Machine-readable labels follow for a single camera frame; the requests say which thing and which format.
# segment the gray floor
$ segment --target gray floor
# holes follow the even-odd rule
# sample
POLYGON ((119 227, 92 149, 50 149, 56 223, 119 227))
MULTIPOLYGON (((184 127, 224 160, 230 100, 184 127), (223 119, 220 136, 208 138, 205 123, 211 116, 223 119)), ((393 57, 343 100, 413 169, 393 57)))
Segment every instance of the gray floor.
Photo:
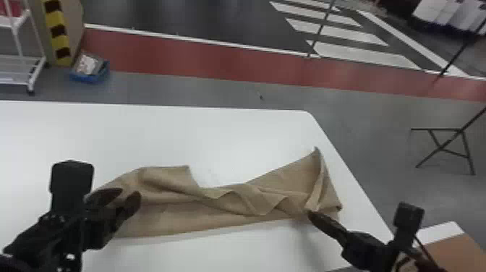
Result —
POLYGON ((43 72, 35 97, 26 96, 24 87, 0 85, 0 99, 305 110, 389 226, 398 202, 406 201, 426 210, 424 226, 456 221, 486 248, 486 119, 468 131, 475 177, 467 174, 466 161, 447 155, 414 168, 434 146, 426 133, 409 131, 459 127, 481 103, 122 72, 100 85, 86 85, 70 82, 67 73, 60 68, 43 72))

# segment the blue bin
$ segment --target blue bin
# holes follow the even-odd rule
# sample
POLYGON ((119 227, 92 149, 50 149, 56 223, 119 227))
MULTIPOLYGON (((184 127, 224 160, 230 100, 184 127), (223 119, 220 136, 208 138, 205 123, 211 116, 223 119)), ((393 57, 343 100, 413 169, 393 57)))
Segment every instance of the blue bin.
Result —
POLYGON ((81 75, 81 74, 77 74, 77 73, 74 73, 73 71, 71 71, 69 73, 69 78, 71 78, 71 80, 75 80, 75 81, 86 82, 86 83, 90 83, 90 84, 96 84, 96 83, 100 83, 103 80, 105 80, 105 78, 108 76, 109 72, 110 72, 110 62, 104 61, 103 66, 100 69, 100 72, 96 75, 81 75))

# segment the beige towel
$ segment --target beige towel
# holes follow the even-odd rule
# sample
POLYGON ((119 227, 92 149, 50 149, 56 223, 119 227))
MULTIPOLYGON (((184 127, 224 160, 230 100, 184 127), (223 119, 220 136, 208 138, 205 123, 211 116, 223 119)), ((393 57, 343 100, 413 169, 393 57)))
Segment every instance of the beige towel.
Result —
POLYGON ((115 203, 135 190, 142 194, 140 210, 123 224, 118 237, 170 235, 341 209, 317 148, 241 184, 199 187, 188 166, 177 166, 136 169, 100 189, 111 187, 124 190, 115 203))

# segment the white painted stripe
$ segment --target white painted stripe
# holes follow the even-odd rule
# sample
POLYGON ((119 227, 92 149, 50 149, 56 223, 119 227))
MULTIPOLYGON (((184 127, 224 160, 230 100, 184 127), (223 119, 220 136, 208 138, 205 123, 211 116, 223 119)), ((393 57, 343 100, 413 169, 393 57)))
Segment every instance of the white painted stripe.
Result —
MULTIPOLYGON (((273 5, 273 7, 275 7, 275 9, 277 9, 280 12, 298 14, 305 17, 311 17, 316 19, 324 19, 325 16, 325 12, 316 12, 315 10, 304 9, 301 7, 295 7, 288 4, 282 4, 276 2, 270 2, 270 3, 273 5)), ((353 25, 353 26, 361 27, 361 25, 355 20, 353 20, 352 18, 341 16, 341 15, 330 14, 328 20, 330 20, 331 22, 338 22, 345 25, 353 25)))
MULTIPOLYGON (((286 0, 287 2, 294 2, 294 3, 299 3, 299 4, 306 4, 307 6, 313 6, 313 7, 322 7, 323 9, 329 9, 329 4, 323 3, 321 1, 315 1, 315 0, 286 0)), ((334 12, 340 12, 337 7, 333 7, 332 10, 334 12)))
MULTIPOLYGON (((406 43, 408 46, 412 47, 413 49, 415 49, 416 51, 421 53, 423 56, 428 58, 430 61, 437 64, 439 67, 445 67, 447 65, 448 62, 445 59, 441 58, 436 53, 432 52, 431 50, 429 50, 428 48, 426 48, 422 44, 414 41, 409 36, 403 34, 402 32, 395 29, 391 25, 387 24, 386 22, 384 22, 380 18, 376 17, 375 15, 373 15, 369 12, 363 12, 363 11, 359 11, 359 10, 358 10, 358 12, 361 15, 368 18, 370 21, 374 22, 375 24, 381 26, 383 29, 387 30, 389 33, 391 33, 392 35, 394 35, 395 37, 397 37, 398 39, 400 39, 401 41, 406 43)), ((451 66, 451 68, 449 69, 449 72, 450 72, 449 73, 450 75, 458 75, 458 76, 467 75, 465 72, 463 72, 462 70, 460 70, 459 68, 457 68, 454 65, 451 66)))
MULTIPOLYGON (((306 52, 298 52, 298 51, 275 49, 275 48, 266 48, 266 47, 260 47, 260 46, 248 46, 248 45, 240 44, 240 43, 228 43, 228 42, 225 42, 225 41, 212 41, 212 40, 207 40, 207 39, 202 39, 202 38, 192 38, 192 37, 171 35, 171 34, 165 34, 165 33, 155 33, 155 32, 150 32, 150 31, 143 31, 143 30, 133 30, 133 29, 127 29, 127 28, 122 28, 122 27, 110 27, 108 25, 96 25, 96 24, 87 24, 86 23, 85 27, 96 29, 96 30, 105 30, 105 31, 111 31, 111 32, 133 34, 133 35, 142 35, 142 36, 156 37, 156 38, 166 38, 166 39, 172 39, 172 40, 178 40, 178 41, 190 41, 190 42, 194 42, 194 43, 211 44, 211 45, 214 45, 214 46, 227 46, 227 47, 234 47, 234 48, 243 48, 243 49, 249 49, 249 50, 269 52, 269 53, 286 54, 286 55, 294 55, 294 56, 306 56, 307 55, 306 52)), ((316 55, 316 54, 311 54, 311 57, 319 58, 319 56, 316 55)))
POLYGON ((393 67, 420 69, 415 63, 406 57, 397 54, 390 54, 378 51, 365 50, 360 48, 338 46, 336 44, 321 43, 315 44, 314 50, 321 56, 334 59, 346 59, 350 61, 367 62, 393 67))
MULTIPOLYGON (((286 19, 289 24, 294 27, 295 30, 307 32, 307 33, 316 33, 319 30, 319 25, 313 22, 304 22, 301 20, 294 20, 294 19, 286 19)), ((359 41, 363 43, 375 43, 381 46, 388 46, 388 44, 376 35, 370 33, 364 33, 354 30, 347 30, 343 28, 331 27, 328 25, 324 25, 322 31, 320 32, 321 35, 336 37, 336 38, 343 38, 351 41, 359 41)))

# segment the white shelf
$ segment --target white shelf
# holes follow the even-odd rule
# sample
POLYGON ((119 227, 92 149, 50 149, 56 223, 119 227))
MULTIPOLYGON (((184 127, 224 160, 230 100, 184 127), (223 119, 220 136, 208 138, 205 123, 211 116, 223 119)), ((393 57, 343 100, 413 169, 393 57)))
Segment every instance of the white shelf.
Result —
POLYGON ((10 19, 7 16, 0 15, 0 27, 11 28, 14 32, 17 32, 25 20, 30 16, 30 10, 24 9, 20 17, 13 17, 14 24, 10 24, 10 19))
POLYGON ((20 27, 27 21, 27 18, 31 15, 28 0, 22 0, 25 9, 22 10, 20 17, 10 17, 0 15, 0 28, 9 28, 12 30, 12 37, 15 42, 15 47, 17 48, 16 56, 5 56, 0 55, 0 85, 1 84, 15 84, 15 85, 26 85, 27 93, 29 95, 34 95, 34 84, 37 77, 41 73, 44 64, 46 63, 46 56, 44 56, 44 49, 42 47, 41 39, 39 38, 39 32, 35 26, 34 20, 31 20, 35 39, 39 46, 42 56, 39 57, 29 57, 24 56, 22 50, 22 44, 19 39, 20 27))
POLYGON ((29 85, 35 82, 45 57, 24 57, 0 55, 0 84, 29 85))

